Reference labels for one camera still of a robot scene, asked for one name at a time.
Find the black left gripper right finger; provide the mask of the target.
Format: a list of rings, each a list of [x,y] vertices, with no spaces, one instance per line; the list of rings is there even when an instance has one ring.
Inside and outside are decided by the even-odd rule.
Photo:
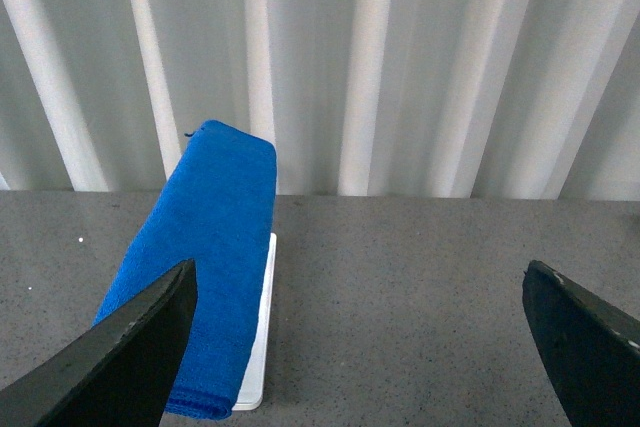
[[[522,283],[526,319],[573,426],[639,424],[639,321],[545,263]]]

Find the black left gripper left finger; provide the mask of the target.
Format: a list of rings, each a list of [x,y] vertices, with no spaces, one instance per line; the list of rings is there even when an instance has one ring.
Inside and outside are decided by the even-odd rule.
[[[196,268],[182,261],[1,392],[4,426],[156,426],[188,343]]]

